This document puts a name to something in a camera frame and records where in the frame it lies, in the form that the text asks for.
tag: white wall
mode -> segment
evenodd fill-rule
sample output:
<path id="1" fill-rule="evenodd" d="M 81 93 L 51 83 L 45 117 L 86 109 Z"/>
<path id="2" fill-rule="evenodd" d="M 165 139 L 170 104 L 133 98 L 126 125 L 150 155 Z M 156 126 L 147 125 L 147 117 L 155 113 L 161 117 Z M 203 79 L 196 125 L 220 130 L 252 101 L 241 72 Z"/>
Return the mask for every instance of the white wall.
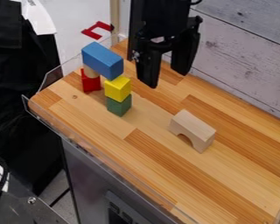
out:
<path id="1" fill-rule="evenodd" d="M 192 73 L 280 117 L 280 0 L 204 0 L 196 15 L 204 23 Z M 121 0 L 123 36 L 129 18 Z"/>

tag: wooden table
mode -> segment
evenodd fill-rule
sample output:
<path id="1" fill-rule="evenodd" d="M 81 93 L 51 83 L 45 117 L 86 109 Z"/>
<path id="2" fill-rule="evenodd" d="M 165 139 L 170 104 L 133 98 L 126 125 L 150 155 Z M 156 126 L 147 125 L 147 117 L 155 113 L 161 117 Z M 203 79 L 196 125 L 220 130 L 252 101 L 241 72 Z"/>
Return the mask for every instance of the wooden table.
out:
<path id="1" fill-rule="evenodd" d="M 124 57 L 126 41 L 113 50 Z M 280 209 L 280 120 L 165 63 L 157 89 L 150 89 L 137 80 L 135 65 L 124 63 L 133 108 L 123 118 L 107 111 L 103 90 L 82 92 L 79 70 L 34 95 L 29 106 L 184 222 L 180 210 L 200 223 L 272 223 Z M 181 109 L 217 129 L 203 154 L 167 129 Z"/>

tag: clear acrylic panel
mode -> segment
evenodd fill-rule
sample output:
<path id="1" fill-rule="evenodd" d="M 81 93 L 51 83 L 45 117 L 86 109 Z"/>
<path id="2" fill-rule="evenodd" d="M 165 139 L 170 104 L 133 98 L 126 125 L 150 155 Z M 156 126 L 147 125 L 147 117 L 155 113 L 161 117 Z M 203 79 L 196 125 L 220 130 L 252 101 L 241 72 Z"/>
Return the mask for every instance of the clear acrylic panel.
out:
<path id="1" fill-rule="evenodd" d="M 105 38 L 100 44 L 103 46 L 110 48 L 111 47 L 111 38 Z M 54 68 L 52 71 L 48 72 L 45 75 L 45 78 L 39 88 L 39 92 L 50 85 L 52 85 L 55 81 L 62 79 L 64 76 L 70 74 L 72 71 L 75 71 L 82 67 L 82 58 L 81 54 L 76 55 L 72 59 L 63 63 L 62 65 Z M 41 123 L 43 123 L 50 130 L 54 131 L 57 135 L 59 135 L 62 139 L 68 141 L 70 144 L 73 144 L 75 147 L 83 150 L 87 154 L 90 154 L 92 158 L 97 159 L 97 163 L 105 170 L 108 170 L 112 173 L 118 180 L 120 180 L 124 185 L 133 189 L 136 193 L 140 194 L 143 198 L 148 200 L 150 203 L 154 203 L 154 201 L 162 201 L 163 205 L 159 205 L 158 203 L 154 203 L 153 205 L 157 207 L 160 211 L 164 211 L 166 207 L 173 207 L 174 215 L 171 216 L 171 220 L 176 220 L 174 217 L 179 217 L 180 221 L 184 223 L 198 223 L 193 218 L 191 218 L 187 213 L 175 207 L 168 199 L 164 198 L 162 195 L 157 193 L 151 187 L 146 185 L 144 182 L 140 181 L 136 176 L 129 173 L 129 171 L 124 170 L 119 164 L 117 164 L 113 159 L 111 159 L 108 155 L 102 153 L 101 150 L 96 149 L 92 144 L 90 144 L 87 140 L 85 140 L 82 136 L 76 133 L 71 127 L 66 126 L 63 122 L 58 120 L 57 117 L 53 117 L 48 114 L 40 105 L 36 104 L 33 101 L 24 95 L 22 95 L 22 100 L 24 104 L 25 110 L 33 117 L 38 119 Z M 138 190 L 138 188 L 145 189 L 145 193 Z"/>

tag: floor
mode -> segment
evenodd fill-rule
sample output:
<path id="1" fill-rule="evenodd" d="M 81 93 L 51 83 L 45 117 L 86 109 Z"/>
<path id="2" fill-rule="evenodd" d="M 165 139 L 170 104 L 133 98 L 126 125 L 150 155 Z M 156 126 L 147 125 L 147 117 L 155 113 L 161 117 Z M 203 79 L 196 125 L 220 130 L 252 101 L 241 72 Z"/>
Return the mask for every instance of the floor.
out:
<path id="1" fill-rule="evenodd" d="M 61 171 L 39 196 L 70 224 L 78 224 L 67 176 Z"/>
<path id="2" fill-rule="evenodd" d="M 97 21 L 109 23 L 109 0 L 40 0 L 52 17 L 57 28 L 56 41 L 61 63 L 77 55 L 83 46 L 94 40 L 83 35 L 82 30 Z M 109 36 L 107 31 L 95 32 Z M 52 183 L 43 191 L 40 198 L 51 205 L 68 223 L 76 224 L 76 215 L 66 174 L 61 171 Z"/>

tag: red object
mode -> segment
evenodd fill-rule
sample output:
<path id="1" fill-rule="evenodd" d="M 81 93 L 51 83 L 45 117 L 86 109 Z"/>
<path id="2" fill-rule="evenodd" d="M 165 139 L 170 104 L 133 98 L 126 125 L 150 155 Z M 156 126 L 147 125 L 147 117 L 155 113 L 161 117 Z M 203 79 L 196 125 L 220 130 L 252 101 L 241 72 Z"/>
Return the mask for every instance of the red object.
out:
<path id="1" fill-rule="evenodd" d="M 105 23 L 103 23 L 101 21 L 98 21 L 98 22 L 96 22 L 96 24 L 94 24 L 90 28 L 82 31 L 81 33 L 89 36 L 90 38 L 96 39 L 96 40 L 100 39 L 102 36 L 100 34 L 97 34 L 97 33 L 93 32 L 93 30 L 95 28 L 102 28 L 102 29 L 104 29 L 104 30 L 106 30 L 108 32 L 112 32 L 113 29 L 114 29 L 113 25 L 105 24 Z"/>
<path id="2" fill-rule="evenodd" d="M 92 92 L 101 90 L 101 76 L 98 76 L 97 78 L 90 79 L 84 74 L 84 69 L 82 68 L 80 70 L 81 72 L 81 80 L 83 84 L 83 90 L 84 92 Z"/>

